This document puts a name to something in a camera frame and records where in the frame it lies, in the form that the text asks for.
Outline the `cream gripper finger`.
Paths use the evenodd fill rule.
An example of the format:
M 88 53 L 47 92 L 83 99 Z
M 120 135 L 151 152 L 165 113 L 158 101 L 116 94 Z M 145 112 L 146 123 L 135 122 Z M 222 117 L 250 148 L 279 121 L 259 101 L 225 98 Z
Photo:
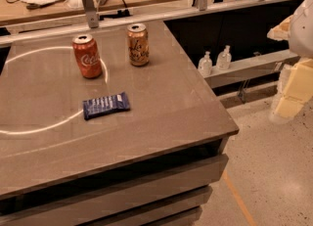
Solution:
M 275 123 L 293 120 L 313 97 L 313 60 L 301 58 L 293 66 L 284 65 L 277 84 L 269 118 Z
M 290 37 L 290 25 L 291 25 L 292 15 L 284 19 L 281 23 L 271 28 L 267 37 L 276 41 L 289 40 Z

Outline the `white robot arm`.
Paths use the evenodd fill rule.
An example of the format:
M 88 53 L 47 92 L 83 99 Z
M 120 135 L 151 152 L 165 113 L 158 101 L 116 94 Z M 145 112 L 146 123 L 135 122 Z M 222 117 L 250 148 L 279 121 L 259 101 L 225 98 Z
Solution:
M 300 59 L 284 65 L 277 84 L 270 120 L 289 122 L 313 97 L 313 0 L 304 0 L 288 18 L 271 28 L 267 37 L 287 40 L 291 52 Z

